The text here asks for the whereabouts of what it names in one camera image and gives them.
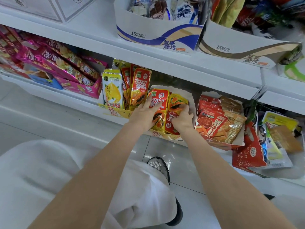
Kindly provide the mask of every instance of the hand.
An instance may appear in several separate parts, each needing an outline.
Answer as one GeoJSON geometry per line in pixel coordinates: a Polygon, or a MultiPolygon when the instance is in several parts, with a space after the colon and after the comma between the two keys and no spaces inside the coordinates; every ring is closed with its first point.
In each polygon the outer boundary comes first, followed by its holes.
{"type": "Polygon", "coordinates": [[[194,114],[189,114],[190,107],[185,104],[180,106],[183,108],[183,110],[180,113],[180,116],[177,118],[172,118],[171,122],[173,124],[173,127],[180,133],[183,134],[188,129],[194,129],[192,119],[194,117],[194,114]]]}
{"type": "Polygon", "coordinates": [[[153,116],[163,103],[159,102],[153,108],[149,108],[152,98],[152,96],[149,96],[145,104],[140,104],[139,107],[134,110],[128,121],[128,123],[136,126],[142,134],[155,125],[155,123],[153,123],[153,116]]]}

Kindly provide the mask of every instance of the forearm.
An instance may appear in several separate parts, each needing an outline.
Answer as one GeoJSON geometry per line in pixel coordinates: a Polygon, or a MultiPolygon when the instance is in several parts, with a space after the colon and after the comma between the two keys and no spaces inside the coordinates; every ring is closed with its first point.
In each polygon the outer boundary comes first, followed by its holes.
{"type": "Polygon", "coordinates": [[[126,161],[141,134],[127,123],[63,187],[28,229],[100,229],[126,161]]]}
{"type": "Polygon", "coordinates": [[[235,171],[195,130],[181,134],[223,229],[295,228],[271,201],[235,171]]]}

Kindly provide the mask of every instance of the lemon image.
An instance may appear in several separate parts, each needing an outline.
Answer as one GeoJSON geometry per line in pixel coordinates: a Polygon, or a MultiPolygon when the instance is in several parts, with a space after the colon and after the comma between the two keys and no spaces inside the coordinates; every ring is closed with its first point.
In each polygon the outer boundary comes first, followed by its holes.
{"type": "Polygon", "coordinates": [[[107,100],[113,100],[113,103],[118,103],[121,100],[121,93],[119,91],[119,87],[117,87],[113,82],[110,84],[106,85],[106,96],[107,100]]]}

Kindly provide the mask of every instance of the white cardboard box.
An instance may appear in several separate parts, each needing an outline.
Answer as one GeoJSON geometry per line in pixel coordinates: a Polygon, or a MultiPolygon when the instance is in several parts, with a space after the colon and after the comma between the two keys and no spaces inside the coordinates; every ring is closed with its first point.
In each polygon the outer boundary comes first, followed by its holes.
{"type": "Polygon", "coordinates": [[[179,53],[196,47],[202,25],[146,18],[129,12],[132,0],[115,0],[114,11],[119,38],[179,53]]]}
{"type": "Polygon", "coordinates": [[[10,7],[59,23],[66,23],[83,11],[94,0],[0,0],[10,7]]]}
{"type": "Polygon", "coordinates": [[[208,19],[198,51],[271,69],[298,45],[232,30],[208,19]]]}

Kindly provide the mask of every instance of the white tile floor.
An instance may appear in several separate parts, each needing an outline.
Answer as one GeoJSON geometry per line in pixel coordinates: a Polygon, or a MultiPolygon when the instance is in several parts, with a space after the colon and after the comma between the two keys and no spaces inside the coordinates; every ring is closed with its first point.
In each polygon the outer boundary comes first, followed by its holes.
{"type": "MultiPolygon", "coordinates": [[[[74,146],[90,144],[103,148],[121,126],[83,112],[29,95],[21,88],[7,85],[0,79],[0,154],[19,143],[47,138],[74,146]]],[[[143,135],[131,152],[131,159],[146,162],[162,157],[170,170],[171,188],[176,193],[184,217],[172,228],[220,228],[204,195],[198,173],[184,146],[160,138],[143,135]]],[[[278,179],[262,179],[242,172],[261,192],[305,199],[305,187],[278,179]]],[[[157,228],[168,228],[161,225],[157,228]]]]}

